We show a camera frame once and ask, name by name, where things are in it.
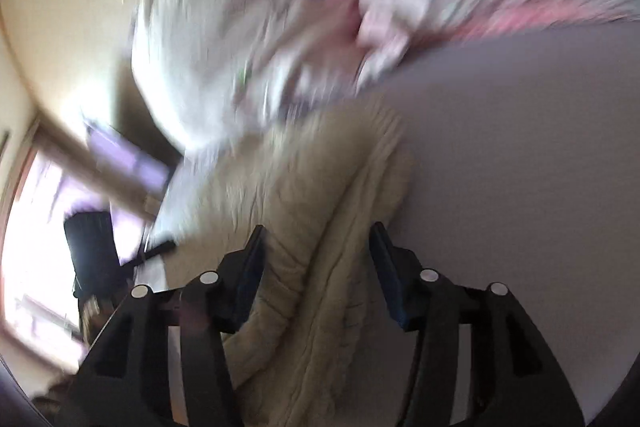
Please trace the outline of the black chair by window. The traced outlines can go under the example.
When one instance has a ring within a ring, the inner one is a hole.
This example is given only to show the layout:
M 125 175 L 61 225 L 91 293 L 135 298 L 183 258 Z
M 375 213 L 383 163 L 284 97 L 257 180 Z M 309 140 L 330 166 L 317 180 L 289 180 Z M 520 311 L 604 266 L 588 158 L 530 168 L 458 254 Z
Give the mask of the black chair by window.
M 150 248 L 141 245 L 134 257 L 120 262 L 108 211 L 75 212 L 65 219 L 64 232 L 75 272 L 74 296 L 78 300 L 116 296 L 129 286 L 137 267 L 177 248 L 171 239 Z

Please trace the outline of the cream cable-knit sweater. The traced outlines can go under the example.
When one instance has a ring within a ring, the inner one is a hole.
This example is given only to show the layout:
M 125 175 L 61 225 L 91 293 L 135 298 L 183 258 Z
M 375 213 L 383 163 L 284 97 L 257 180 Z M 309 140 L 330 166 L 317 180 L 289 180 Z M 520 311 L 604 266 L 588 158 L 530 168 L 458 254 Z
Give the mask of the cream cable-knit sweater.
M 360 98 L 187 159 L 153 233 L 177 250 L 165 281 L 179 287 L 267 231 L 252 312 L 224 336 L 232 385 L 249 426 L 325 426 L 367 315 L 368 236 L 409 186 L 399 115 Z

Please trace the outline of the lavender bed sheet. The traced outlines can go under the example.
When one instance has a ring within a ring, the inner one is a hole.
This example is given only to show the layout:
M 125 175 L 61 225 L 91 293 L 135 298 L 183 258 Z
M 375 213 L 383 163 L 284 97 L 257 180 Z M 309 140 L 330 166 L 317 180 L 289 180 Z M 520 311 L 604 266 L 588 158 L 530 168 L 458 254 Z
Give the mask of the lavender bed sheet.
M 452 44 L 376 87 L 414 160 L 390 237 L 508 286 L 586 422 L 639 421 L 639 27 Z

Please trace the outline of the white tree-print pillow lower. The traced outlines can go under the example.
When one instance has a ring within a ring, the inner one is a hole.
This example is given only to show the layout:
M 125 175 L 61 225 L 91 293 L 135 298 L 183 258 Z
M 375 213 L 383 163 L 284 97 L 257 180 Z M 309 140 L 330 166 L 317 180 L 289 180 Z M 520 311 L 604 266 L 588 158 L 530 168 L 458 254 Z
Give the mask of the white tree-print pillow lower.
M 406 32 L 359 0 L 140 0 L 131 68 L 186 153 L 351 98 L 407 48 Z

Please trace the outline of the dark framed window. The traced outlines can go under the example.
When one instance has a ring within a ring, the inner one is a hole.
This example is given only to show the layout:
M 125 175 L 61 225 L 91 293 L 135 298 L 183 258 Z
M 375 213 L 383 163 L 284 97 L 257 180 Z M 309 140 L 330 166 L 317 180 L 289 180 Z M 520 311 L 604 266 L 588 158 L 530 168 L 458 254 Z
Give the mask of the dark framed window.
M 165 192 L 170 176 L 167 165 L 111 128 L 89 121 L 86 129 L 88 149 L 100 166 L 137 182 L 148 193 L 160 195 Z

